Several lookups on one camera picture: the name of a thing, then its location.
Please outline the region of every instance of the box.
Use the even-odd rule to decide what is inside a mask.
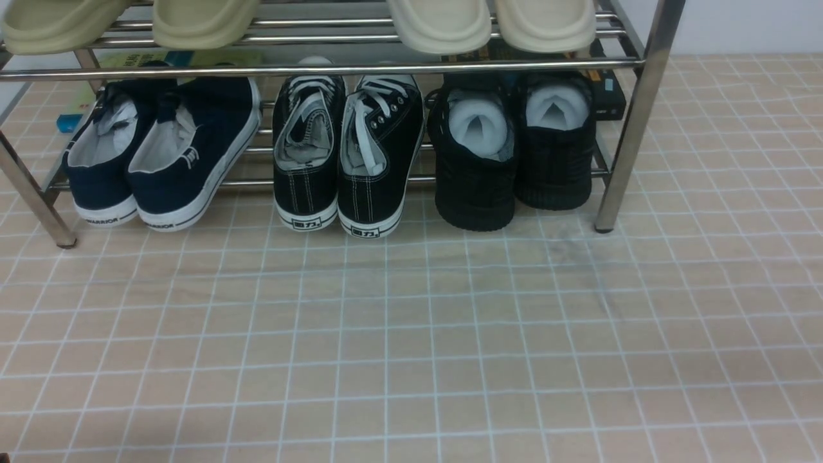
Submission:
[[[165,61],[172,66],[213,66],[232,63],[236,66],[256,66],[263,62],[263,53],[253,50],[160,51],[155,53],[117,53],[104,56],[101,68],[135,68],[149,61]],[[95,104],[91,87],[81,86],[60,116],[57,128],[61,133],[73,133],[88,110]]]

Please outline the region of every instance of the slide sandal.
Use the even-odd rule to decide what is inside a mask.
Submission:
[[[479,49],[491,37],[486,0],[387,0],[394,28],[409,48],[428,54]]]
[[[219,49],[240,40],[260,0],[155,0],[154,37],[170,49]]]
[[[496,0],[506,42],[525,51],[560,53],[587,49],[597,32],[592,0]]]
[[[13,54],[80,49],[100,38],[132,0],[12,0],[3,38]]]

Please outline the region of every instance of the black sneaker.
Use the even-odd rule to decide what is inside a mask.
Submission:
[[[143,64],[168,66],[161,61]],[[177,86],[174,79],[111,82],[100,108],[77,130],[63,152],[77,213],[94,227],[115,227],[137,216],[137,201],[126,168],[157,116],[159,94]]]
[[[533,208],[579,208],[597,149],[591,82],[578,72],[526,74],[514,92],[521,152],[514,194]]]
[[[307,58],[301,64],[330,64]],[[286,79],[272,120],[274,201],[283,223],[307,232],[337,217],[337,159],[340,155],[346,81],[339,76]]]
[[[517,150],[507,95],[493,75],[446,77],[429,138],[437,153],[435,205],[455,227],[492,232],[514,217]]]
[[[260,93],[246,77],[199,77],[161,96],[128,167],[146,225],[174,232],[199,220],[261,118]]]
[[[352,236],[380,238],[400,223],[424,120],[412,76],[363,77],[346,100],[337,197]]]

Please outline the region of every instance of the beige slipper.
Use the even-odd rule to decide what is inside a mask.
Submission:
[[[219,49],[240,40],[260,0],[155,0],[154,37],[170,49]]]
[[[100,38],[132,0],[12,0],[2,33],[13,54],[62,53]]]

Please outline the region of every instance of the shoe rack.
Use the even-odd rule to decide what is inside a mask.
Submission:
[[[288,0],[263,0],[263,3],[288,3]],[[657,9],[644,46],[634,27],[630,24],[619,0],[598,0],[597,37],[617,39],[623,55],[609,58],[545,59],[528,61],[477,61],[461,63],[421,62],[328,66],[300,66],[265,64],[254,67],[209,67],[209,68],[100,68],[95,57],[97,49],[143,49],[155,48],[151,37],[129,36],[136,32],[151,30],[151,21],[116,21],[105,34],[86,49],[74,52],[81,69],[49,69],[3,71],[11,55],[4,45],[0,45],[0,82],[43,82],[43,81],[88,81],[94,91],[98,91],[106,79],[157,78],[157,77],[199,77],[199,76],[247,76],[271,77],[306,74],[360,75],[370,73],[398,74],[438,74],[448,72],[498,72],[498,71],[559,71],[608,68],[634,69],[637,81],[623,124],[620,142],[613,156],[607,153],[605,145],[599,141],[599,152],[595,154],[597,167],[593,176],[605,182],[606,189],[594,222],[598,233],[611,232],[628,186],[635,159],[643,140],[646,124],[652,112],[660,82],[663,79],[677,27],[680,23],[686,0],[658,0]],[[132,8],[150,7],[149,1],[136,1]],[[356,19],[267,19],[257,18],[250,26],[250,33],[235,43],[235,46],[263,45],[331,45],[331,44],[387,44],[400,45],[394,33],[359,33],[364,28],[392,26],[388,17],[362,17]],[[301,34],[301,30],[323,30],[323,33]],[[277,30],[277,35],[267,35],[266,31]],[[500,34],[492,34],[499,40]],[[263,110],[271,109],[273,102],[263,103]],[[271,129],[261,128],[261,135],[271,138]],[[431,150],[424,144],[422,150]],[[249,152],[266,154],[270,146],[251,147]],[[49,175],[38,183],[17,156],[12,145],[0,132],[0,169],[26,201],[40,223],[54,239],[57,246],[71,249],[77,243],[77,236],[66,225],[54,209],[58,195],[68,190],[68,182],[60,170],[58,160]],[[433,183],[434,174],[413,175],[412,183]],[[260,187],[272,185],[273,180],[228,180],[222,186],[233,188]]]

